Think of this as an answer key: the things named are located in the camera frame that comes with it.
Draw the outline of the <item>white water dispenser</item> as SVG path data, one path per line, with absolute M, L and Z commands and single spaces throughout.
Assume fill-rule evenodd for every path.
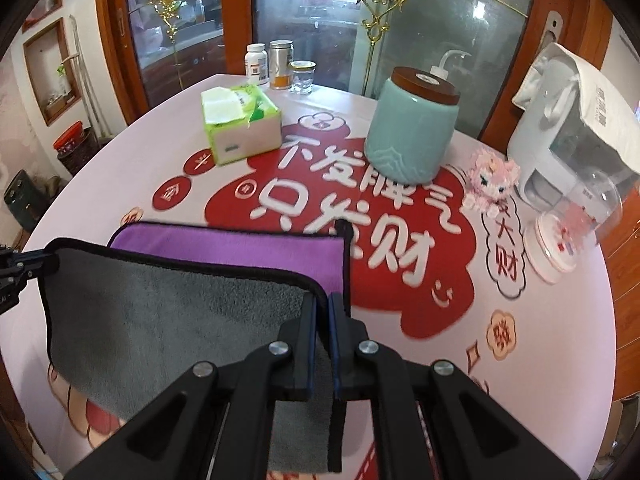
M 626 198 L 639 181 L 639 122 L 597 68 L 552 42 L 537 55 L 514 94 L 523 111 L 506 154 L 521 167 L 518 196 L 539 211 L 596 168 Z

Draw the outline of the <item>pink block lion figure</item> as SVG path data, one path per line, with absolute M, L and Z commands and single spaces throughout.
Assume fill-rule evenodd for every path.
M 471 157 L 462 206 L 496 218 L 500 204 L 518 185 L 521 167 L 512 159 L 503 159 L 493 150 L 479 148 Z

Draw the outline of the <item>green tissue box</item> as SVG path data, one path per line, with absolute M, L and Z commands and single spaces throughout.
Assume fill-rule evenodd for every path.
M 280 108 L 256 84 L 205 90 L 201 107 L 204 131 L 218 166 L 282 145 Z

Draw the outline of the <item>teal ceramic jar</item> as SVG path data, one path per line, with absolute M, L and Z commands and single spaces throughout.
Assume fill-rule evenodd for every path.
M 378 97 L 364 154 L 381 176 L 404 185 L 430 183 L 454 134 L 460 92 L 435 74 L 392 70 Z

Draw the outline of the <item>red bucket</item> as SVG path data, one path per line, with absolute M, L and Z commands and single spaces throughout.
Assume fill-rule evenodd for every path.
M 80 120 L 69 126 L 52 144 L 58 156 L 62 157 L 78 147 L 84 138 L 84 125 Z

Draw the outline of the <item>printed round tablecloth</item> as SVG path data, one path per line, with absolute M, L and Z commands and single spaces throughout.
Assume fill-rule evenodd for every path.
M 427 184 L 381 176 L 364 154 L 372 100 L 327 88 L 269 91 L 280 148 L 215 164 L 201 93 L 245 84 L 216 75 L 119 133 L 66 186 L 29 239 L 106 246 L 124 226 L 160 222 L 226 231 L 325 233 L 352 225 L 347 314 L 405 360 L 453 362 L 586 478 L 612 402 L 615 326 L 596 247 L 558 284 L 525 255 L 536 212 L 517 197 L 496 218 L 462 200 L 477 142 L 456 134 Z M 71 386 L 51 364 L 40 278 L 2 315 L 1 353 L 27 420 L 52 460 L 70 470 L 126 420 Z

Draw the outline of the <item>wooden wall niche frame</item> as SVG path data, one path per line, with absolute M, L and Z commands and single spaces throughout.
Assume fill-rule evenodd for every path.
M 32 93 L 50 126 L 80 100 L 62 18 L 29 37 L 23 53 Z

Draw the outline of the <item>metal tin canister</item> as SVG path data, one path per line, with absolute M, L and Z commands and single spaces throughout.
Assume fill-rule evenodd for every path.
M 272 40 L 269 44 L 269 78 L 270 87 L 284 90 L 291 88 L 292 73 L 290 63 L 293 61 L 294 44 L 292 40 Z

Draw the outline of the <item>clear dome figure display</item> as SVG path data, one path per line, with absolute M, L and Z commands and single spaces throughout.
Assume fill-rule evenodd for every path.
M 528 262 L 544 282 L 555 284 L 600 245 L 622 215 L 623 200 L 612 178 L 588 167 L 570 192 L 526 226 Z

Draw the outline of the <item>wooden cabinet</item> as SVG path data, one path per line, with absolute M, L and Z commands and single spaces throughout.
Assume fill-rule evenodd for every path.
M 639 192 L 624 201 L 620 223 L 600 247 L 608 269 L 616 329 L 616 371 L 613 400 L 639 392 L 640 237 Z

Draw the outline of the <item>glass door with gold ornament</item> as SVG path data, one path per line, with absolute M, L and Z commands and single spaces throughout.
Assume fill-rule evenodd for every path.
M 458 129 L 497 146 L 534 57 L 557 42 L 601 65 L 613 26 L 603 0 L 96 0 L 96 13 L 126 122 L 244 73 L 249 44 L 288 40 L 317 84 L 368 98 L 396 66 L 439 68 L 461 94 Z

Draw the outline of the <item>purple and grey towel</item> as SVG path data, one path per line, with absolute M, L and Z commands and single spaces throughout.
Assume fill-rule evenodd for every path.
M 58 267 L 38 282 L 55 370 L 120 419 L 133 418 L 189 366 L 228 365 L 316 306 L 308 402 L 279 402 L 269 466 L 342 468 L 346 408 L 333 395 L 328 307 L 349 293 L 354 230 L 268 233 L 137 222 L 106 246 L 59 237 Z

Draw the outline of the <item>white pill bottle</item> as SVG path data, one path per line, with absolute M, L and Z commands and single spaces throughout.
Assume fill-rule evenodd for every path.
M 268 81 L 268 54 L 264 44 L 249 44 L 244 61 L 245 76 L 250 84 L 265 84 Z

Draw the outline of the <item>small glass jar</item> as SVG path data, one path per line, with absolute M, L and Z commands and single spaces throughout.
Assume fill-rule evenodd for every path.
M 292 75 L 291 92 L 296 94 L 308 94 L 312 90 L 314 83 L 314 71 L 316 63 L 314 61 L 297 60 L 290 63 Z

